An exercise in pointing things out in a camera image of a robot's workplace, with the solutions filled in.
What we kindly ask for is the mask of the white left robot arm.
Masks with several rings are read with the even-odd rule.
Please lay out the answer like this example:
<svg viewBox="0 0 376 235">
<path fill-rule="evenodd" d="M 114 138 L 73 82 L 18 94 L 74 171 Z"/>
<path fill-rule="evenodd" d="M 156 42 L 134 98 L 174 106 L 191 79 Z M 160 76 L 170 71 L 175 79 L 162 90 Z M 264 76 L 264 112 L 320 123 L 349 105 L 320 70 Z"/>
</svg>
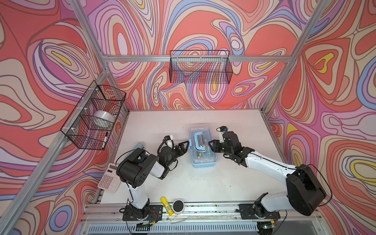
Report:
<svg viewBox="0 0 376 235">
<path fill-rule="evenodd" d="M 126 152 L 126 156 L 120 163 L 116 163 L 116 174 L 125 183 L 130 191 L 130 202 L 127 209 L 145 217 L 149 213 L 150 199 L 144 186 L 149 175 L 160 180 L 178 165 L 178 158 L 185 155 L 190 146 L 190 141 L 173 145 L 172 140 L 164 140 L 157 154 L 150 154 L 144 148 L 134 148 Z"/>
</svg>

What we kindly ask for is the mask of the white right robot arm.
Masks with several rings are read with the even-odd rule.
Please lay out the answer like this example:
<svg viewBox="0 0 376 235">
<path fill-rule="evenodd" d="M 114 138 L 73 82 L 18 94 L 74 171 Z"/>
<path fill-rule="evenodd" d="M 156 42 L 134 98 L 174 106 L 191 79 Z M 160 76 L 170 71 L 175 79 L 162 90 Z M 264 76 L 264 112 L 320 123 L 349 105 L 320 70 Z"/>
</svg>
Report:
<svg viewBox="0 0 376 235">
<path fill-rule="evenodd" d="M 268 158 L 252 148 L 242 146 L 233 131 L 222 131 L 221 138 L 210 141 L 209 147 L 238 165 L 258 170 L 286 187 L 285 191 L 279 193 L 263 193 L 252 208 L 256 217 L 264 218 L 272 212 L 291 210 L 310 216 L 324 205 L 327 193 L 310 166 L 295 166 Z"/>
</svg>

